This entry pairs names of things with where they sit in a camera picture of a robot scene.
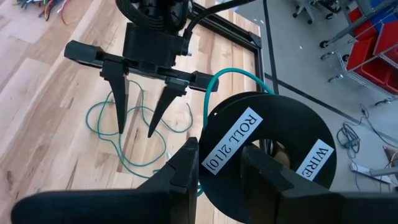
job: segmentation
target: white label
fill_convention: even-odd
[[[216,175],[261,121],[262,118],[248,107],[201,164]]]
[[[321,139],[318,139],[297,169],[296,174],[312,181],[323,165],[325,165],[325,162],[329,159],[333,151],[332,147],[328,146]]]

